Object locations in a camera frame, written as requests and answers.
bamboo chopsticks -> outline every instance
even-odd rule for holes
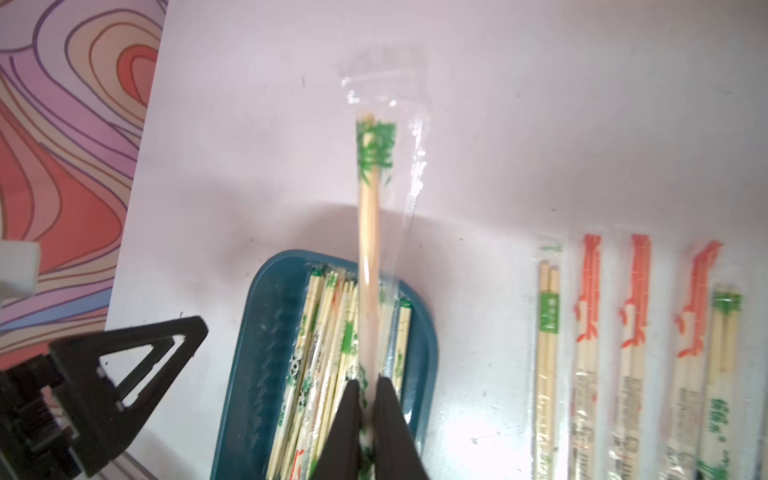
[[[645,327],[650,283],[650,237],[633,235],[633,257],[629,299],[621,308],[621,376],[614,427],[614,474],[622,480],[638,478],[640,419],[645,377]]]
[[[672,427],[667,441],[665,472],[690,479],[696,469],[700,435],[702,387],[705,378],[704,336],[707,324],[709,272],[717,259],[721,243],[710,242],[694,257],[688,301],[676,318],[677,358],[674,363],[670,396]]]
[[[411,303],[399,299],[392,381],[402,391]],[[306,480],[322,455],[346,382],[359,374],[359,286],[354,274],[313,269],[304,301],[267,480]]]
[[[576,305],[576,372],[573,390],[573,452],[569,476],[590,480],[594,474],[595,403],[598,398],[598,318],[600,304],[600,243],[584,237],[581,295]]]
[[[712,335],[697,466],[702,478],[721,480],[730,477],[730,413],[741,330],[741,295],[733,287],[718,286],[712,307]]]
[[[560,313],[560,269],[547,260],[539,263],[539,332],[536,362],[535,478],[552,478],[554,408]]]

green printed logo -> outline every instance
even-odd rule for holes
[[[712,304],[716,310],[719,310],[724,316],[728,316],[731,312],[741,311],[741,295],[738,293],[716,292]]]
[[[347,322],[344,326],[344,339],[341,342],[341,352],[352,355],[352,337],[354,336],[354,326],[352,322]]]
[[[722,399],[712,399],[710,402],[710,418],[709,418],[709,430],[710,433],[720,434],[722,432],[722,426],[728,425],[728,402]],[[717,439],[720,443],[725,443],[727,439],[720,436]]]
[[[395,377],[398,379],[402,378],[402,353],[397,354],[397,360],[395,362]]]
[[[546,333],[558,333],[560,330],[560,295],[540,293],[538,301],[538,329]]]

plastic wrapper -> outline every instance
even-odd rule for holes
[[[356,117],[364,464],[371,456],[371,407],[377,377],[386,365],[395,308],[397,254],[426,166],[424,72],[423,53],[411,46],[364,51],[343,69],[342,85]]]
[[[560,344],[561,253],[559,242],[540,244],[538,258],[538,333],[536,337],[536,396],[534,478],[554,478],[557,445],[556,417],[558,350]]]
[[[392,384],[395,387],[395,394],[400,398],[402,394],[402,381],[406,370],[406,355],[408,353],[408,336],[411,329],[411,314],[413,305],[405,297],[400,297],[398,301],[397,315],[397,334],[394,339],[394,358],[395,365],[392,369]]]
[[[743,332],[756,333],[758,325],[746,308],[748,275],[723,250],[713,241],[695,255],[684,306],[675,318],[662,479],[753,475],[756,442],[746,440],[744,422],[749,417],[757,422],[758,415],[750,408],[753,393],[745,382],[752,361]]]
[[[574,308],[577,335],[571,400],[571,457],[568,470],[569,477],[575,480],[592,479],[596,463],[601,241],[599,235],[584,236],[581,286]]]
[[[617,362],[614,418],[609,447],[607,476],[610,480],[640,478],[639,453],[642,440],[641,416],[645,380],[646,327],[650,289],[651,241],[648,235],[623,235],[618,282],[626,288],[619,319],[618,338],[610,338],[620,350]]]
[[[296,409],[295,422],[291,426],[288,446],[286,448],[280,478],[300,480],[306,478],[311,468],[311,445],[313,429],[320,402],[320,389],[323,383],[323,369],[329,355],[327,337],[333,334],[332,319],[333,301],[339,286],[339,272],[334,270],[327,274],[327,280],[320,295],[318,314],[313,330],[310,350],[307,353],[307,364],[304,379]]]
[[[272,450],[270,453],[269,465],[266,471],[266,477],[272,479],[276,476],[280,463],[285,456],[286,443],[290,439],[290,420],[295,415],[297,403],[301,390],[301,382],[304,377],[306,367],[307,353],[310,350],[311,326],[315,321],[317,314],[317,303],[319,295],[325,289],[325,279],[323,278],[323,268],[313,268],[310,275],[310,284],[307,287],[306,298],[304,300],[304,309],[301,316],[301,325],[299,334],[296,338],[296,345],[293,347],[293,355],[290,360],[288,377],[286,378],[286,388],[283,393],[283,404],[280,407],[280,418],[277,422]]]
[[[311,438],[312,444],[314,445],[312,448],[314,462],[319,460],[320,453],[323,451],[323,446],[325,445],[330,430],[331,419],[335,412],[335,409],[333,408],[333,397],[336,393],[337,380],[344,377],[343,374],[341,376],[339,375],[339,370],[341,366],[344,332],[351,320],[350,314],[354,300],[353,293],[355,286],[355,283],[350,278],[345,278],[343,283],[339,285],[339,289],[336,291],[336,298],[333,302],[334,309],[332,315],[336,321],[333,324],[333,337],[331,337],[331,335],[327,336],[327,339],[330,340],[328,343],[329,354],[323,373],[323,383],[320,387],[320,401],[317,417],[315,418],[315,426],[313,428],[313,437]]]

transparent plastic bag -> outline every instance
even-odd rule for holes
[[[706,379],[705,340],[709,316],[710,271],[722,244],[709,242],[693,257],[686,275],[685,297],[674,320],[671,343],[672,384],[667,394],[668,425],[660,470],[662,480],[692,480],[696,473]]]
[[[611,444],[608,452],[607,476],[610,480],[640,478],[639,453],[642,441],[642,401],[645,380],[645,353],[650,289],[651,241],[648,235],[622,236],[631,239],[631,245],[621,242],[620,258],[626,259],[626,268],[620,272],[619,282],[624,284],[625,299],[619,311],[621,330],[618,338],[611,338],[620,349],[617,362],[616,387]]]
[[[602,237],[600,235],[588,234],[584,236],[581,286],[578,301],[574,308],[577,336],[571,399],[569,477],[576,480],[593,478],[596,463],[601,242]]]
[[[343,272],[330,270],[320,295],[319,312],[300,387],[296,423],[291,426],[292,432],[289,437],[288,446],[294,446],[285,451],[280,478],[303,480],[308,478],[312,468],[312,446],[316,437],[315,423],[318,415],[322,415],[321,388],[325,366],[331,351],[329,338],[333,337],[335,326],[333,322],[336,319],[333,315],[334,300],[338,297],[339,285],[343,282],[343,278]]]
[[[544,241],[538,257],[538,333],[536,339],[536,396],[534,479],[554,478],[557,445],[556,417],[558,350],[560,344],[561,254],[559,242]]]
[[[363,51],[343,69],[356,117],[359,185],[359,381],[363,470],[372,454],[372,404],[386,374],[396,261],[426,166],[425,57],[411,45]]]
[[[696,478],[752,478],[756,442],[749,440],[745,421],[757,420],[750,365],[757,344],[759,320],[752,315],[752,281],[746,269],[723,249],[711,276],[710,316],[705,335],[707,370]]]

green bamboo print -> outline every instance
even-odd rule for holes
[[[723,426],[728,425],[728,413],[730,412],[730,409],[728,408],[728,402],[726,402],[723,399],[711,399],[710,400],[710,418],[709,421],[709,430],[710,433],[716,433],[720,434],[723,431]],[[720,443],[725,443],[727,439],[723,436],[717,437],[717,441]]]
[[[370,447],[362,447],[361,450],[358,480],[371,480],[373,464],[376,462],[376,458],[374,457],[375,454]]]
[[[328,284],[326,285],[326,288],[330,288],[331,290],[336,288],[336,284],[339,282],[339,274],[337,272],[333,272],[328,276]]]
[[[397,361],[395,363],[395,377],[402,378],[402,371],[403,371],[403,361],[402,361],[402,353],[397,354]]]
[[[741,295],[738,293],[715,292],[712,304],[720,313],[728,316],[731,312],[741,311]]]
[[[374,168],[392,168],[392,149],[395,147],[395,124],[357,122],[357,167],[360,180],[370,185],[368,173]]]
[[[352,355],[352,337],[355,334],[355,327],[352,322],[347,322],[344,326],[344,340],[341,344],[341,352]]]
[[[299,325],[299,336],[304,336],[304,329],[306,328],[306,314],[301,316],[301,325]]]
[[[360,382],[360,402],[362,403],[362,407],[366,408],[368,406],[368,400],[366,400],[366,390],[368,389],[368,379],[366,378],[366,369],[364,369],[362,365],[359,367],[357,376]]]
[[[699,473],[707,480],[728,480],[728,467],[713,467],[704,462],[698,462]]]
[[[281,427],[283,426],[283,421],[286,418],[286,404],[283,404],[283,407],[280,409],[280,420],[277,421],[277,426]]]

